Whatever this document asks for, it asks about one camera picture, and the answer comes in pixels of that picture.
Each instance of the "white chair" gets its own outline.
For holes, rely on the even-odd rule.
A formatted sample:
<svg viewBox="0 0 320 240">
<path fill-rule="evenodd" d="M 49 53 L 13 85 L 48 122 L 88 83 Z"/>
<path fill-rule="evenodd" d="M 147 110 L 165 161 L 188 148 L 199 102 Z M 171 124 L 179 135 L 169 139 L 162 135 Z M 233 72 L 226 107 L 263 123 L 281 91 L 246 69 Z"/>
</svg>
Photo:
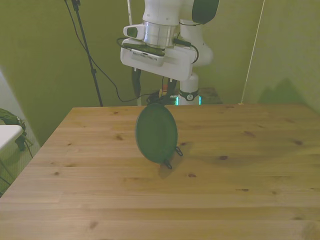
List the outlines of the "white chair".
<svg viewBox="0 0 320 240">
<path fill-rule="evenodd" d="M 0 125 L 0 165 L 2 165 L 2 167 L 7 171 L 13 180 L 15 179 L 14 175 L 1 160 L 1 152 L 6 148 L 6 146 L 17 140 L 17 138 L 19 138 L 23 132 L 24 130 L 19 125 Z M 7 180 L 3 179 L 2 177 L 0 177 L 0 179 L 10 185 Z"/>
</svg>

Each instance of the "wood grain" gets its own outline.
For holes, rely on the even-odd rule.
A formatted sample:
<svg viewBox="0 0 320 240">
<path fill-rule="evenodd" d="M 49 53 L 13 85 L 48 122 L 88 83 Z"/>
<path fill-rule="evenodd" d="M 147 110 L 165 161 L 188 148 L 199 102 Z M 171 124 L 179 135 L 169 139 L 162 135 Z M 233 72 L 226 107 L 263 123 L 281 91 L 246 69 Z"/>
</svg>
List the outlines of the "wood grain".
<svg viewBox="0 0 320 240">
<path fill-rule="evenodd" d="M 173 170 L 141 107 L 74 108 L 0 199 L 0 239 L 319 240 L 320 117 L 302 105 L 169 106 Z"/>
</svg>

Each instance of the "olive green wall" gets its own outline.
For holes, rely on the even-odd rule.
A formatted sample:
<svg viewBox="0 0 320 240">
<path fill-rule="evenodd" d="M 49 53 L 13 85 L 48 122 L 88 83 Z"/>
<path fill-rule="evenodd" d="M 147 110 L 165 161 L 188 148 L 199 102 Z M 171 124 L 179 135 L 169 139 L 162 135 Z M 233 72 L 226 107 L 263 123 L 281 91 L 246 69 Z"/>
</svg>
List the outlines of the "olive green wall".
<svg viewBox="0 0 320 240">
<path fill-rule="evenodd" d="M 320 1 L 266 0 L 245 103 L 304 103 L 320 112 Z"/>
<path fill-rule="evenodd" d="M 262 2 L 221 0 L 216 18 L 204 26 L 204 37 L 215 60 L 195 71 L 201 77 L 200 86 L 216 87 L 225 103 L 240 101 Z M 81 3 L 92 57 L 114 79 L 122 98 L 133 98 L 131 69 L 121 64 L 115 42 L 128 25 L 127 1 Z M 144 1 L 132 0 L 132 8 L 134 23 L 138 24 Z M 63 0 L 1 0 L 0 29 L 0 68 L 40 144 L 71 108 L 98 106 L 88 59 Z M 121 105 L 114 87 L 102 74 L 97 76 L 104 105 Z M 141 83 L 142 92 L 148 93 L 160 88 L 161 77 L 144 72 Z"/>
</svg>

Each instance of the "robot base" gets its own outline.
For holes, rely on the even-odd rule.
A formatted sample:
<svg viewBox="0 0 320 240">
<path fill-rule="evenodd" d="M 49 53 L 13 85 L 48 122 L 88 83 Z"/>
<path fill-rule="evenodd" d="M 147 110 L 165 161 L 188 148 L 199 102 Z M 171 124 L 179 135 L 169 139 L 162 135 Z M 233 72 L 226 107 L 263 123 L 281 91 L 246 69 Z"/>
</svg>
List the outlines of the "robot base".
<svg viewBox="0 0 320 240">
<path fill-rule="evenodd" d="M 194 72 L 187 81 L 180 82 L 178 105 L 200 105 L 199 77 Z"/>
</svg>

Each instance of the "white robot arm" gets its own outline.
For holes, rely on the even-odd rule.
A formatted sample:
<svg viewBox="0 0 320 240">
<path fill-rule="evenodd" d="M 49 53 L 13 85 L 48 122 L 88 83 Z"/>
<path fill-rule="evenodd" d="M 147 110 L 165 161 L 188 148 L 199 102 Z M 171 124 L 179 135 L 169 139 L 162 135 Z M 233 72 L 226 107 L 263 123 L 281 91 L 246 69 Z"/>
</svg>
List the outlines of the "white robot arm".
<svg viewBox="0 0 320 240">
<path fill-rule="evenodd" d="M 196 76 L 193 67 L 208 65 L 213 60 L 201 25 L 216 16 L 218 5 L 219 0 L 145 0 L 144 22 L 123 30 L 128 39 L 122 42 L 122 63 L 169 79 L 190 81 Z M 179 25 L 181 37 L 189 45 L 176 44 Z"/>
</svg>

